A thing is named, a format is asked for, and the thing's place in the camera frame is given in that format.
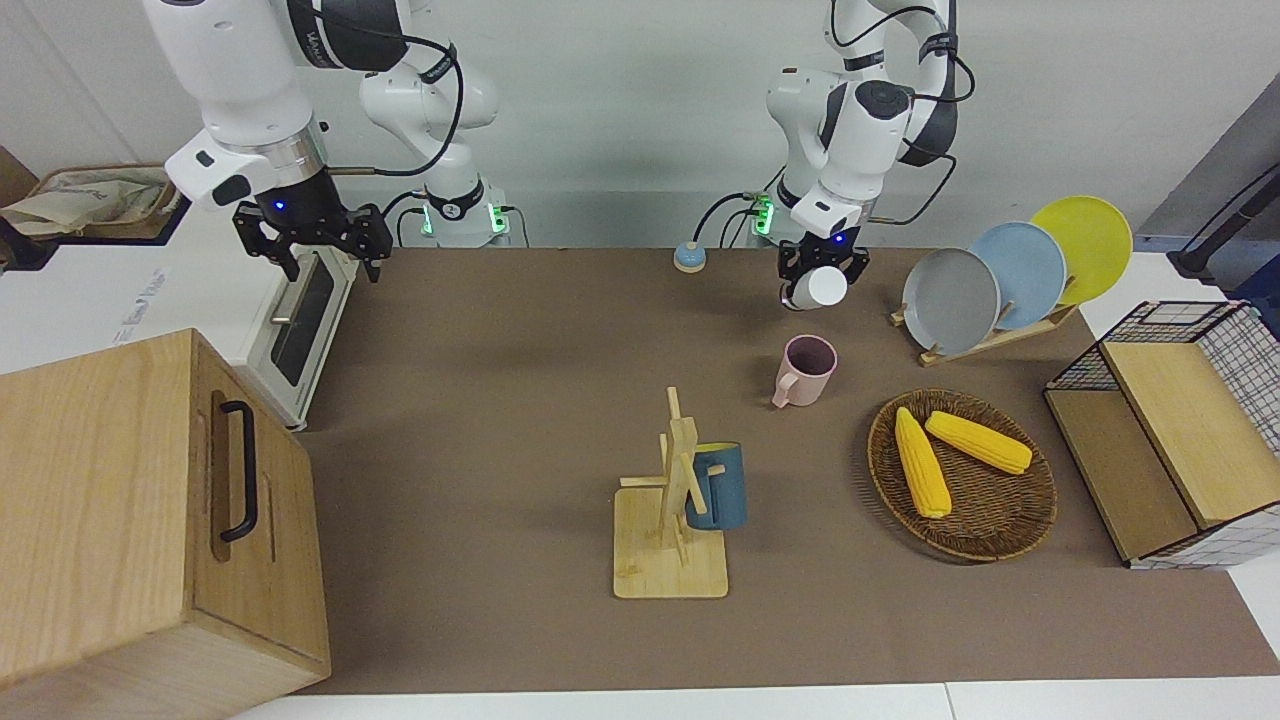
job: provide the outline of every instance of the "yellow plate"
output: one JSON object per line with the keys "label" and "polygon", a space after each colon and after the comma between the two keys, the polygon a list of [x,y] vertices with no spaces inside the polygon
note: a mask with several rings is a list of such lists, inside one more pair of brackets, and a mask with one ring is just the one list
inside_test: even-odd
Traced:
{"label": "yellow plate", "polygon": [[1070,278],[1062,305],[1079,305],[1116,284],[1133,255],[1129,220],[1101,197],[1075,195],[1055,200],[1032,217],[1032,223],[1053,236]]}

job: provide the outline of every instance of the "white cup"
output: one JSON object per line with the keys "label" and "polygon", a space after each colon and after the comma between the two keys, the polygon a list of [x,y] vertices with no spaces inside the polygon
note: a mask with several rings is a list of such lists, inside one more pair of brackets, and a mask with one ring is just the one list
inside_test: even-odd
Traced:
{"label": "white cup", "polygon": [[840,268],[823,265],[809,270],[796,282],[788,304],[796,310],[817,310],[836,305],[847,292],[849,281],[845,279],[845,273],[841,273]]}

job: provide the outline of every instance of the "woven basket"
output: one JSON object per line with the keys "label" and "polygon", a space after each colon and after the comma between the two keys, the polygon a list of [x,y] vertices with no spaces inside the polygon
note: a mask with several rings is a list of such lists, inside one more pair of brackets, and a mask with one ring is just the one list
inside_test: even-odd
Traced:
{"label": "woven basket", "polygon": [[[1032,448],[1032,465],[1021,475],[1010,475],[931,437],[951,491],[951,514],[937,520],[922,518],[911,503],[893,438],[895,413],[904,405],[922,424],[929,413],[942,410],[1016,438]],[[867,460],[876,489],[893,516],[947,555],[977,562],[1016,557],[1043,542],[1057,518],[1053,475],[1039,448],[1009,415],[969,395],[918,389],[888,401],[872,423]]]}

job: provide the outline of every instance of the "black handle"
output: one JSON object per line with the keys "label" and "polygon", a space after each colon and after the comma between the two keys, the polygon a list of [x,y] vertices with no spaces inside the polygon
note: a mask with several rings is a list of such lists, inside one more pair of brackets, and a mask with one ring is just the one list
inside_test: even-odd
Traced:
{"label": "black handle", "polygon": [[228,415],[242,413],[244,420],[244,519],[239,525],[218,536],[223,542],[236,542],[257,527],[257,450],[253,446],[253,409],[243,400],[228,400],[218,409]]}

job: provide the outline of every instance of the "brown table mat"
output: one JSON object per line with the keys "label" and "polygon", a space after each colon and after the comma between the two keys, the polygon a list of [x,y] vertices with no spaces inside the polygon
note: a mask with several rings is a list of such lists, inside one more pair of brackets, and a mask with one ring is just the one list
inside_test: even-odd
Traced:
{"label": "brown table mat", "polygon": [[[352,292],[301,439],[311,452],[333,678],[314,693],[588,691],[1280,673],[1230,578],[1121,568],[1041,397],[1079,318],[937,368],[884,315],[915,251],[877,251],[836,309],[776,301],[772,252],[398,251]],[[768,404],[783,343],[840,368]],[[742,443],[750,520],[730,596],[611,593],[613,492],[659,469],[663,388]],[[876,409],[983,397],[1036,438],[1060,511],[1016,560],[956,566],[891,525]]]}

